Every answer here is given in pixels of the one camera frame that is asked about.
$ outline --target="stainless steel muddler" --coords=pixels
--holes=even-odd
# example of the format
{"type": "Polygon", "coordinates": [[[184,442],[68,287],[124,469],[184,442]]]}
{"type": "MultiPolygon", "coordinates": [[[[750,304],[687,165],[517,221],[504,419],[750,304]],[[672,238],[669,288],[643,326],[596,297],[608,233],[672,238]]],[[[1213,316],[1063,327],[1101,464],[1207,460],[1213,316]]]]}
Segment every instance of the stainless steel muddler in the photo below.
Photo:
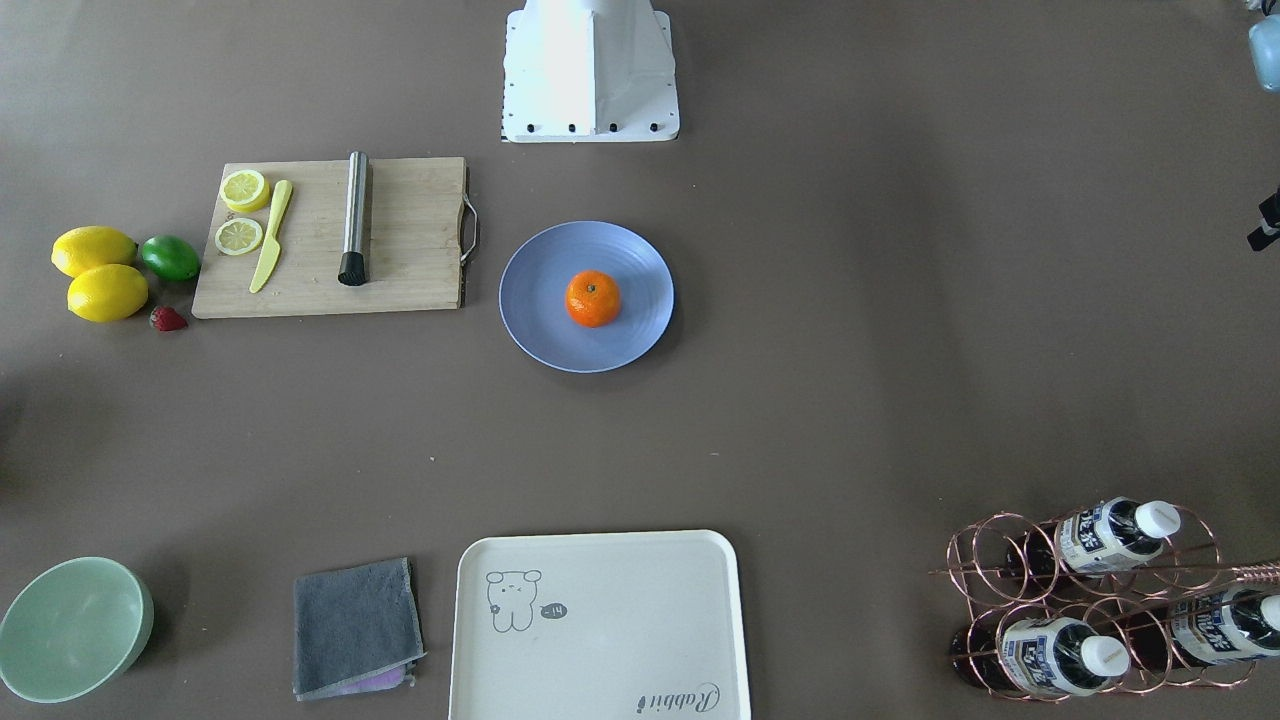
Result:
{"type": "Polygon", "coordinates": [[[351,154],[351,168],[347,173],[347,224],[342,240],[342,264],[338,268],[338,282],[342,284],[358,286],[369,279],[365,272],[365,246],[369,241],[365,223],[367,174],[369,156],[356,150],[351,154]]]}

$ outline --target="green bowl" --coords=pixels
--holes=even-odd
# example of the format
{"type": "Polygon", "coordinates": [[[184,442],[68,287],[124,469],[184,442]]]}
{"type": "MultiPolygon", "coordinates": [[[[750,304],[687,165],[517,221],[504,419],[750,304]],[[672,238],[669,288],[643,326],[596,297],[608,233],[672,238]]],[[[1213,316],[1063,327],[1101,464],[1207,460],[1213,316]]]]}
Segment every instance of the green bowl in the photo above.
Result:
{"type": "Polygon", "coordinates": [[[124,673],[151,635],[151,593],[128,568],[77,557],[45,570],[0,620],[0,679],[32,702],[65,702],[124,673]]]}

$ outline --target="orange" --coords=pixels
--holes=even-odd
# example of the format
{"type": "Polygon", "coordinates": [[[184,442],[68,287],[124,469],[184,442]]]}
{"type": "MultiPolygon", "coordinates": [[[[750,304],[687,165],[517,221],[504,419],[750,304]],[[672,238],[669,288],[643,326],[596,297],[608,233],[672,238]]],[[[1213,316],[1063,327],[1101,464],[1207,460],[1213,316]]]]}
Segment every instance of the orange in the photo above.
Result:
{"type": "Polygon", "coordinates": [[[598,328],[607,325],[622,310],[618,283],[600,270],[582,270],[568,281],[564,290],[564,309],[580,325],[598,328]]]}

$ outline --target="cutting board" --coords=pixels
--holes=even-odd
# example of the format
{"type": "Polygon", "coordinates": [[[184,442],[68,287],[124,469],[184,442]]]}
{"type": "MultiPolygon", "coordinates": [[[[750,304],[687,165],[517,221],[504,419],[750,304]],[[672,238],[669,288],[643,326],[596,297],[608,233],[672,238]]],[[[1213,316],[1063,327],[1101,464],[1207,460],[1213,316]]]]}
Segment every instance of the cutting board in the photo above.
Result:
{"type": "Polygon", "coordinates": [[[192,314],[197,318],[266,318],[343,313],[445,310],[462,304],[463,158],[370,159],[369,282],[338,282],[347,215],[348,160],[229,163],[223,178],[252,168],[273,186],[293,183],[280,224],[280,259],[261,291],[248,291],[259,251],[223,255],[214,233],[236,217],[266,228],[270,205],[241,215],[215,199],[192,314]]]}

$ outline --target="blue plate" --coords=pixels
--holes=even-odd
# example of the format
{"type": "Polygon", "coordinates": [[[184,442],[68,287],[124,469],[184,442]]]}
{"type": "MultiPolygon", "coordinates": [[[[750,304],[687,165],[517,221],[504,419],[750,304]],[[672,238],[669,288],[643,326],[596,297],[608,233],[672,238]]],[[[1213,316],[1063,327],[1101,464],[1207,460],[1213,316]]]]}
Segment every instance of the blue plate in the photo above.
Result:
{"type": "Polygon", "coordinates": [[[498,286],[507,332],[534,359],[568,373],[602,373],[640,357],[671,322],[676,287],[662,255],[636,233],[596,220],[547,228],[511,256],[498,286]],[[582,270],[618,283],[622,311],[585,328],[564,310],[564,288],[582,270]]]}

